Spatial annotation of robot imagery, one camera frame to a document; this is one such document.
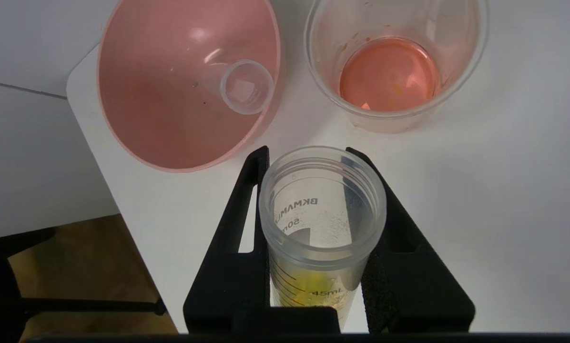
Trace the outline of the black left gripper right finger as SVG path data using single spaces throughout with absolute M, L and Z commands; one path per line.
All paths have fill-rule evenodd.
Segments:
M 466 333 L 476 308 L 388 183 L 386 224 L 361 278 L 370 333 Z

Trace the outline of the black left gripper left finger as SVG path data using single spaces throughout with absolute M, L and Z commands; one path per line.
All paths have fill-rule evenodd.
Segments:
M 200 269 L 185 298 L 183 314 L 190 334 L 230 332 L 235 317 L 269 306 L 268 247 L 259 215 L 253 219 L 253 249 L 239 252 L 250 205 L 259 209 L 270 165 L 269 149 L 251 152 L 239 173 Z

